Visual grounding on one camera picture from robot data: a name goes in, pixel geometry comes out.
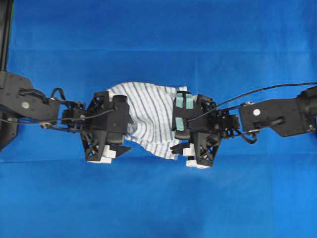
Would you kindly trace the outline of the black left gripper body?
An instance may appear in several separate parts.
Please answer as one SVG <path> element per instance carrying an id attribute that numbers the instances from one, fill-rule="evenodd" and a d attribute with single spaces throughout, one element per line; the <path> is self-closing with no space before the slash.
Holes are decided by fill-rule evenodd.
<path id="1" fill-rule="evenodd" d="M 81 102 L 68 102 L 66 109 L 62 112 L 61 123 L 66 125 L 72 132 L 80 133 L 80 137 L 85 152 L 85 160 L 90 163 L 110 164 L 114 158 L 106 157 L 106 146 L 103 142 L 103 132 L 94 129 L 93 119 L 113 109 L 105 112 L 100 111 L 103 97 L 108 91 L 94 94 L 89 106 Z"/>

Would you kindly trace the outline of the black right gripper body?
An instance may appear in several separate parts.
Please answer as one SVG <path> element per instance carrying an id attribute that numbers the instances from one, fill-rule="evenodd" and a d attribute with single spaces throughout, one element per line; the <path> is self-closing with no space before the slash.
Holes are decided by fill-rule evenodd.
<path id="1" fill-rule="evenodd" d="M 207 169 L 213 166 L 222 140 L 233 138 L 239 131 L 238 116 L 230 114 L 239 107 L 220 109 L 212 98 L 202 95 L 202 100 L 205 112 L 192 120 L 206 116 L 207 128 L 190 133 L 190 147 L 182 155 L 187 158 L 186 166 Z"/>

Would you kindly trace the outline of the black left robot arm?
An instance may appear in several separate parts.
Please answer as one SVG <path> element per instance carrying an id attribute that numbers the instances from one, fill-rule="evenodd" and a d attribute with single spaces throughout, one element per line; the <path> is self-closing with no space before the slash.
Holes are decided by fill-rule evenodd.
<path id="1" fill-rule="evenodd" d="M 133 120 L 127 96 L 97 92 L 87 106 L 66 99 L 61 88 L 51 95 L 33 88 L 28 78 L 7 71 L 0 73 L 0 147 L 17 137 L 20 119 L 41 128 L 79 133 L 85 159 L 91 163 L 111 163 L 128 152 L 123 146 L 128 125 Z"/>

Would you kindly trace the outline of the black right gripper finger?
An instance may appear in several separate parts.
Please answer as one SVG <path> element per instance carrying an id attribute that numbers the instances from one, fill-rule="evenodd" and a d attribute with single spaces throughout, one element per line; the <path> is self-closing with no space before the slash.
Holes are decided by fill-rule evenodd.
<path id="1" fill-rule="evenodd" d="M 179 143 L 170 147 L 172 154 L 183 154 L 183 150 L 190 147 L 190 143 Z"/>

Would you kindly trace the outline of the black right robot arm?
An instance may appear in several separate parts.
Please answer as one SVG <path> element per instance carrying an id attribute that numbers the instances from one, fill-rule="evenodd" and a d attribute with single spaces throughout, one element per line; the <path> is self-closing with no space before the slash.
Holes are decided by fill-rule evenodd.
<path id="1" fill-rule="evenodd" d="M 265 127 L 281 137 L 313 132 L 317 129 L 317 85 L 308 86 L 296 98 L 246 102 L 225 109 L 210 97 L 177 91 L 171 130 L 181 142 L 171 152 L 187 157 L 188 167 L 205 169 L 213 166 L 224 139 L 241 137 L 254 144 Z"/>

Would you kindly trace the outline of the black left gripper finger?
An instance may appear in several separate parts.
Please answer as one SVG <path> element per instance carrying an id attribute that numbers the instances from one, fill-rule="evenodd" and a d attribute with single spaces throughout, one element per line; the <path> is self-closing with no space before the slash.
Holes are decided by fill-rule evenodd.
<path id="1" fill-rule="evenodd" d="M 117 158 L 124 153 L 131 150 L 131 147 L 122 146 L 122 145 L 107 145 L 106 146 L 106 157 L 108 158 Z"/>

